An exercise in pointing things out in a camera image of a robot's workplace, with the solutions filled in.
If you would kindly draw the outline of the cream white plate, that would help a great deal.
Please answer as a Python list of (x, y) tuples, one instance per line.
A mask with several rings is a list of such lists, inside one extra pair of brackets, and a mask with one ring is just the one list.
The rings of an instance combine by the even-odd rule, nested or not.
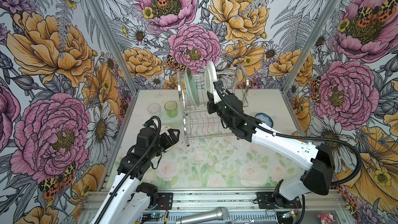
[(161, 127), (161, 138), (164, 141), (165, 149), (162, 151), (163, 154), (170, 153), (179, 142), (180, 130), (172, 128), (168, 125), (163, 125)]

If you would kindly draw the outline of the blue white porcelain bowl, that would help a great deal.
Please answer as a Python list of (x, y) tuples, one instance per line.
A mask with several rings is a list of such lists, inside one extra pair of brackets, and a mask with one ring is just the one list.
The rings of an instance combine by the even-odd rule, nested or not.
[(272, 118), (265, 113), (257, 113), (255, 118), (261, 120), (262, 123), (265, 123), (270, 128), (272, 128), (274, 125)]

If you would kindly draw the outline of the clear glass cup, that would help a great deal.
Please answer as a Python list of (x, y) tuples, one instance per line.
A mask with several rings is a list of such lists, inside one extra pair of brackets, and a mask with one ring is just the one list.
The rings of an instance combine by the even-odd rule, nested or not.
[(152, 103), (147, 107), (147, 112), (150, 116), (161, 116), (162, 107), (158, 103)]

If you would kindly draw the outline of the green glass jar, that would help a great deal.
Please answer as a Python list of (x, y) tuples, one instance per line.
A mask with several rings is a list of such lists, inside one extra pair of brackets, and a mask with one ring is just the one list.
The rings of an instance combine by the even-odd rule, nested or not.
[(166, 110), (166, 114), (174, 118), (178, 115), (178, 104), (175, 101), (168, 101), (165, 103), (164, 108)]

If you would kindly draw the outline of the chrome wire dish rack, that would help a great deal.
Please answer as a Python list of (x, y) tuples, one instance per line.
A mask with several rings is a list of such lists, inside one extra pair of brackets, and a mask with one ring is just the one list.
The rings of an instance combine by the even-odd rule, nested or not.
[(215, 109), (217, 103), (222, 103), (213, 86), (213, 82), (218, 80), (223, 83), (224, 89), (238, 97), (243, 107), (249, 105), (249, 77), (242, 65), (223, 71), (203, 71), (197, 74), (191, 73), (189, 69), (177, 72), (183, 131), (188, 146), (193, 140), (231, 134)]

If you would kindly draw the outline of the white watermelon pattern plate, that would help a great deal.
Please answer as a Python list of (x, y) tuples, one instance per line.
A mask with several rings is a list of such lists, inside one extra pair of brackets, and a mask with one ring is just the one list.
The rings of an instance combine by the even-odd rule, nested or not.
[(212, 61), (209, 61), (205, 69), (205, 88), (206, 91), (215, 94), (214, 82), (217, 81), (216, 67)]

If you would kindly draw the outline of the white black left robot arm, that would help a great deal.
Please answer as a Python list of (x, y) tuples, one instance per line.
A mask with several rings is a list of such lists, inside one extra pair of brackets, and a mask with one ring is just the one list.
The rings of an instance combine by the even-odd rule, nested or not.
[(92, 224), (133, 224), (150, 206), (155, 206), (158, 188), (141, 180), (152, 159), (161, 157), (165, 150), (179, 141), (178, 129), (161, 132), (144, 127), (137, 135), (136, 144), (129, 149), (117, 169), (117, 175), (104, 202), (91, 221)]

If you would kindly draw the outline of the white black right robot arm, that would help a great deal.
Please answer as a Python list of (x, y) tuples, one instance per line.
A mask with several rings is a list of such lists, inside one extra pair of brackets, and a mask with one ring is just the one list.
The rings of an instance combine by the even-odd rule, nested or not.
[(209, 114), (217, 114), (224, 128), (238, 139), (269, 148), (297, 164), (301, 171), (288, 179), (281, 179), (271, 201), (284, 205), (300, 195), (329, 194), (335, 164), (329, 146), (305, 143), (303, 138), (284, 136), (265, 123), (244, 113), (243, 103), (223, 87), (221, 80), (206, 82)]

